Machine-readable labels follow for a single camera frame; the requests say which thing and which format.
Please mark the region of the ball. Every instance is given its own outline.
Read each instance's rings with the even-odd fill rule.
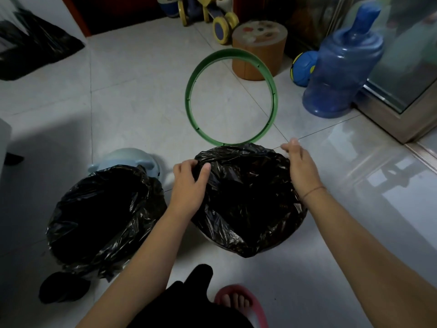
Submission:
[[[302,87],[307,87],[309,77],[314,71],[315,63],[317,62],[318,52],[306,51],[296,56],[290,69],[292,81]]]

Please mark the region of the green plastic hoop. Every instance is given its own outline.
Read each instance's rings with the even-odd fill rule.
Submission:
[[[260,133],[258,133],[256,136],[243,143],[226,144],[211,138],[205,132],[203,132],[202,129],[200,129],[200,127],[197,125],[197,122],[194,120],[193,112],[191,110],[191,94],[193,92],[193,87],[197,78],[211,64],[226,59],[240,59],[249,62],[255,68],[258,68],[259,72],[264,76],[264,79],[266,80],[272,98],[272,109],[267,124],[264,126],[264,128],[261,130]],[[273,76],[271,75],[270,70],[257,56],[243,49],[234,49],[234,48],[222,49],[220,51],[216,51],[211,55],[207,56],[202,62],[199,63],[196,69],[194,69],[194,72],[192,73],[188,81],[187,89],[185,90],[185,110],[187,111],[188,119],[191,125],[193,126],[194,130],[196,130],[196,132],[200,135],[200,137],[202,137],[203,139],[205,139],[206,141],[208,141],[213,145],[223,146],[223,145],[241,145],[245,143],[254,143],[259,139],[261,139],[267,133],[267,131],[269,131],[270,127],[273,125],[273,122],[276,118],[276,114],[277,114],[276,85],[274,83]]]

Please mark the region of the plastic water bottle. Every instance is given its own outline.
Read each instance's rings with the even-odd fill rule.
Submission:
[[[379,4],[363,4],[351,28],[326,37],[303,105],[311,114],[335,118],[351,110],[351,102],[383,54],[383,38],[370,28],[381,12]]]

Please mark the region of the bracelet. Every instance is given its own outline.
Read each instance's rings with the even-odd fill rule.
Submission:
[[[325,187],[325,186],[323,186],[323,185],[318,186],[318,187],[312,189],[312,190],[311,190],[310,192],[308,192],[307,194],[305,194],[305,195],[301,198],[301,200],[305,199],[306,196],[308,196],[310,193],[314,192],[315,190],[322,189],[322,188],[326,190],[326,187]]]

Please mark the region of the black pants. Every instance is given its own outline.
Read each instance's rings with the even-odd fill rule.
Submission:
[[[238,327],[253,328],[249,320],[234,308],[211,303],[207,296],[212,268],[197,266],[187,280],[177,281],[147,305],[128,328],[145,327]]]

